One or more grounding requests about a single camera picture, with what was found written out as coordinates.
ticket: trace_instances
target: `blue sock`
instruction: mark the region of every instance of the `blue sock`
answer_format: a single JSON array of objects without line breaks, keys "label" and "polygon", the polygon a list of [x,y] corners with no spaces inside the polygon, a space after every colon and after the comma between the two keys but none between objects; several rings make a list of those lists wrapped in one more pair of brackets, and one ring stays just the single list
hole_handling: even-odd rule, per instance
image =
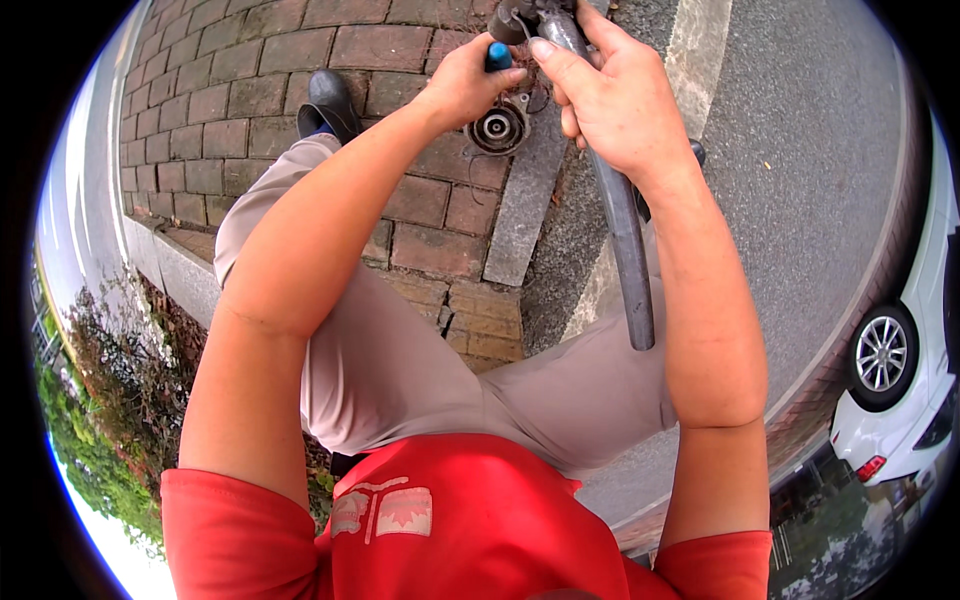
[{"label": "blue sock", "polygon": [[324,123],[320,125],[319,129],[317,129],[313,133],[310,133],[310,135],[316,135],[317,133],[329,133],[330,135],[336,135],[336,133],[333,132],[333,128],[331,128],[326,121],[324,121]]}]

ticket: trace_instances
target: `person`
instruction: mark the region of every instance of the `person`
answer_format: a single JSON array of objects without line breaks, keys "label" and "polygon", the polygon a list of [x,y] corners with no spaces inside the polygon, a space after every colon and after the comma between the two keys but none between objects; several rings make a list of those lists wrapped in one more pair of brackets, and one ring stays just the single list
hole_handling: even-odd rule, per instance
[{"label": "person", "polygon": [[[302,140],[217,238],[223,294],[179,468],[162,476],[181,598],[766,596],[767,371],[747,280],[659,55],[586,2],[577,17],[599,71],[543,39],[531,49],[564,133],[649,205],[656,345],[631,349],[621,308],[537,356],[470,372],[359,258],[411,161],[524,70],[485,73],[482,34],[362,134],[343,81],[318,72]],[[675,421],[649,570],[574,492]],[[316,538],[302,427],[353,457]]]}]

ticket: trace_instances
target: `blue screwdriver handle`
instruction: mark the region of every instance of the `blue screwdriver handle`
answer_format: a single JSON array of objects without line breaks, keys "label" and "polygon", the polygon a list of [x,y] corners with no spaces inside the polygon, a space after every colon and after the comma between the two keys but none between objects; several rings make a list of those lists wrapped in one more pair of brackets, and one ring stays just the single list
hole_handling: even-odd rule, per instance
[{"label": "blue screwdriver handle", "polygon": [[509,69],[513,63],[514,57],[510,54],[510,48],[507,47],[507,44],[495,41],[487,48],[487,59],[484,60],[484,70],[488,73]]}]

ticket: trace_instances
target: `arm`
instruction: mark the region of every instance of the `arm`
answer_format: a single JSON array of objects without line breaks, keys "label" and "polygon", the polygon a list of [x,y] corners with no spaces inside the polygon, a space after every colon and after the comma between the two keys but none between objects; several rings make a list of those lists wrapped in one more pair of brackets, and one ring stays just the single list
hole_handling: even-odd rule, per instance
[{"label": "arm", "polygon": [[533,54],[554,82],[564,133],[639,188],[656,222],[666,297],[666,382],[680,422],[660,547],[769,526],[766,354],[727,223],[690,151],[651,48],[580,2],[597,71],[547,41]]},{"label": "arm", "polygon": [[384,204],[437,135],[482,115],[522,69],[484,73],[489,35],[450,53],[427,88],[291,187],[257,225],[213,315],[180,466],[306,506],[300,371]]}]

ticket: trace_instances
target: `hand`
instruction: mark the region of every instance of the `hand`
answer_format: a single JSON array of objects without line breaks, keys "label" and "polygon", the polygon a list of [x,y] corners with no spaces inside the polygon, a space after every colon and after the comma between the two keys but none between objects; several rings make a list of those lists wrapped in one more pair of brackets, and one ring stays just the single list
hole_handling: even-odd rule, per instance
[{"label": "hand", "polygon": [[577,21],[599,49],[594,65],[542,38],[531,53],[553,82],[564,134],[580,148],[589,144],[646,196],[696,162],[660,55],[587,2],[579,2]]},{"label": "hand", "polygon": [[492,43],[493,37],[483,33],[446,55],[411,104],[429,107],[443,131],[460,129],[482,117],[500,92],[527,75],[526,69],[518,68],[485,72],[484,59]]}]

